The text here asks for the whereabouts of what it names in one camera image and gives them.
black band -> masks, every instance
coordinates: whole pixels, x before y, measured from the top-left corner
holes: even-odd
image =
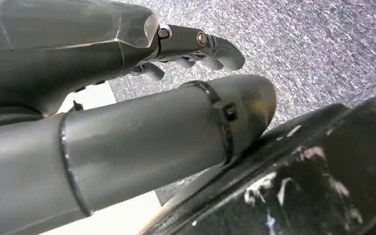
[[[64,170],[66,171],[66,177],[68,179],[70,188],[74,194],[75,200],[77,201],[77,204],[79,205],[81,211],[86,216],[91,216],[93,214],[93,211],[90,209],[90,206],[86,203],[84,200],[83,194],[80,191],[80,188],[77,185],[77,182],[74,178],[74,172],[71,168],[71,161],[70,157],[66,150],[66,118],[69,113],[65,113],[64,116],[61,118],[60,123],[60,151],[61,151],[61,158],[64,165]]]
[[[205,94],[207,94],[208,99],[211,104],[214,105],[221,101],[218,93],[210,86],[207,82],[203,81],[191,81],[182,84],[181,86],[195,86],[200,88]],[[220,130],[223,135],[223,144],[225,148],[225,161],[223,165],[228,164],[234,155],[234,141],[233,141],[233,132],[231,126],[228,122],[217,122],[220,125]]]

robotic hand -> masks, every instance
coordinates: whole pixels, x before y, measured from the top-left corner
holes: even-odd
[[[131,75],[146,74],[161,80],[164,72],[151,62],[176,62],[184,68],[191,68],[197,61],[212,69],[223,67],[231,71],[243,67],[245,59],[229,41],[206,34],[204,31],[176,25],[160,25],[157,31],[159,51],[154,58],[137,65]]]
[[[0,1],[0,234],[37,234],[208,167],[227,165],[273,117],[269,80],[236,75],[55,114],[68,93],[200,61],[238,70],[229,41],[102,0]]]

